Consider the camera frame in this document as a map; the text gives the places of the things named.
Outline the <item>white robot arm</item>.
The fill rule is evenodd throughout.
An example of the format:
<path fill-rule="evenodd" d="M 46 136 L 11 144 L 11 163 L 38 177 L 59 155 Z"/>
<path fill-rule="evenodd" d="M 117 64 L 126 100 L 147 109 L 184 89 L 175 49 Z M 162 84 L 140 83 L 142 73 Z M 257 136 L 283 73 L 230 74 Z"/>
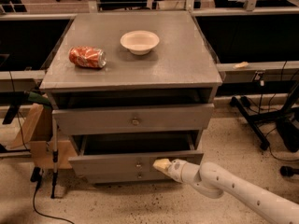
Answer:
<path fill-rule="evenodd" d="M 160 159 L 153 167 L 209 198 L 217 199 L 227 192 L 271 224 L 299 224 L 297 203 L 251 184 L 213 162 L 197 165 L 179 159 Z"/>

